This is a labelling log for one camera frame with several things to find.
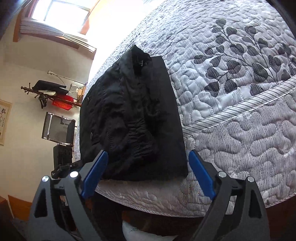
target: silver screw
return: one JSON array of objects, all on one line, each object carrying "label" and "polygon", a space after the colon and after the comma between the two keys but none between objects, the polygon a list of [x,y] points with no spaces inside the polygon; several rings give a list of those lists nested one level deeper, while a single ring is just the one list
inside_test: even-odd
[{"label": "silver screw", "polygon": [[255,179],[250,176],[250,177],[248,177],[248,181],[251,182],[251,183],[253,183],[255,181]]},{"label": "silver screw", "polygon": [[49,180],[49,177],[48,176],[44,176],[43,178],[42,178],[42,182],[47,182]]},{"label": "silver screw", "polygon": [[70,177],[75,178],[78,176],[78,172],[77,171],[73,171],[70,173]]},{"label": "silver screw", "polygon": [[225,172],[219,172],[218,173],[219,177],[224,178],[227,176],[227,174]]}]

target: bed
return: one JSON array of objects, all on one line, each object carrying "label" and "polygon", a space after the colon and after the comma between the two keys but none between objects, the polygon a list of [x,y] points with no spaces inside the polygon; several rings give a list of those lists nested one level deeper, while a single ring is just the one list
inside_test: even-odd
[{"label": "bed", "polygon": [[[296,41],[272,6],[265,0],[167,0],[115,49],[86,93],[133,45],[164,59],[187,155],[196,149],[233,178],[253,176],[266,207],[296,194]],[[105,180],[96,191],[148,213],[204,216],[211,200],[188,169],[184,180]]]}]

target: blue rubber pad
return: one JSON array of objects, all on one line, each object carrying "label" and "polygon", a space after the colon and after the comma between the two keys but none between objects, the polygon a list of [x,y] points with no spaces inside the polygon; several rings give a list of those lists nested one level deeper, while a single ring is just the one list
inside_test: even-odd
[{"label": "blue rubber pad", "polygon": [[87,199],[94,195],[94,191],[106,170],[108,164],[108,153],[103,151],[102,154],[97,158],[95,164],[92,166],[87,176],[84,179],[82,185],[81,196]]},{"label": "blue rubber pad", "polygon": [[203,193],[205,196],[213,200],[216,197],[213,187],[214,180],[210,177],[194,151],[189,152],[188,161],[200,187],[202,188]]}]

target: framed picture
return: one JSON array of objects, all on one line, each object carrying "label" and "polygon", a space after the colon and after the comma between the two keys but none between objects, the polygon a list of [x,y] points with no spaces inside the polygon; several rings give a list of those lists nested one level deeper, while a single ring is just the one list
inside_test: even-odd
[{"label": "framed picture", "polygon": [[5,130],[12,104],[0,100],[0,145],[4,145]]}]

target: folded black garment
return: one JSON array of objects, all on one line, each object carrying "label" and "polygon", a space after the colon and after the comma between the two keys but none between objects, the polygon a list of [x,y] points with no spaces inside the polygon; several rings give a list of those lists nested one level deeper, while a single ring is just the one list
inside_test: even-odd
[{"label": "folded black garment", "polygon": [[91,87],[80,109],[81,160],[108,152],[104,179],[168,180],[188,174],[175,94],[161,56],[137,46]]},{"label": "folded black garment", "polygon": [[57,94],[66,95],[69,91],[62,89],[66,88],[65,85],[59,85],[56,83],[44,81],[44,80],[38,80],[37,83],[32,87],[33,90],[50,90],[55,91]]}]

